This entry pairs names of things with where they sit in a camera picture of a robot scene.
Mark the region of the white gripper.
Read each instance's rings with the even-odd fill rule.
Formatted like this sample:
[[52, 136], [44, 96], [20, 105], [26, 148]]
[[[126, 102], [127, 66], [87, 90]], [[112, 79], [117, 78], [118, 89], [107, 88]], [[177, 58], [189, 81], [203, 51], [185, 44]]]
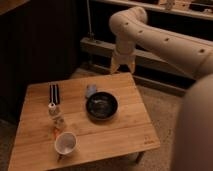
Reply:
[[112, 55], [113, 63], [110, 66], [110, 73], [115, 74], [118, 69], [119, 65], [127, 65], [131, 74], [135, 72], [135, 55], [134, 54], [121, 54], [117, 51], [113, 52]]

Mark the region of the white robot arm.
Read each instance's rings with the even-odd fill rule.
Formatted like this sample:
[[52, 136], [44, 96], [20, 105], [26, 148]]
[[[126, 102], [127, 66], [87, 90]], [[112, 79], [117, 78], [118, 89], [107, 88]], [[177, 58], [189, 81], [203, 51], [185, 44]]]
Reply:
[[213, 42], [151, 27], [141, 7], [114, 13], [109, 27], [117, 62], [139, 45], [195, 79], [178, 113], [170, 169], [213, 171]]

